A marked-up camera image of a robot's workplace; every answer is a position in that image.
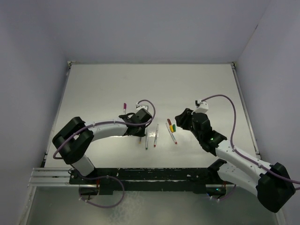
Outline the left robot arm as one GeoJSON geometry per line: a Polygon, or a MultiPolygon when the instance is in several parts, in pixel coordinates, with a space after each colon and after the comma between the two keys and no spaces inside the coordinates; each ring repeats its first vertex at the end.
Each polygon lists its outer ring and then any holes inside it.
{"type": "Polygon", "coordinates": [[[58,159],[57,154],[60,154],[65,164],[80,173],[81,180],[91,184],[96,180],[97,173],[85,155],[88,146],[93,141],[113,136],[144,137],[146,125],[152,120],[152,115],[143,108],[136,113],[120,115],[115,120],[91,124],[87,124],[80,117],[74,117],[52,139],[57,150],[53,158],[58,159]]]}

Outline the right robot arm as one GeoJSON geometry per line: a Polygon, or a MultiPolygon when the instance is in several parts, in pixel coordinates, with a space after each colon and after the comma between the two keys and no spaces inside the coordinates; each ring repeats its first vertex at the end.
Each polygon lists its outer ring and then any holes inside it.
{"type": "Polygon", "coordinates": [[[209,180],[233,183],[255,195],[271,212],[277,213],[295,194],[287,169],[280,163],[265,162],[234,147],[227,138],[213,130],[208,116],[186,108],[175,117],[176,125],[190,131],[202,149],[224,161],[209,171],[209,180]]]}

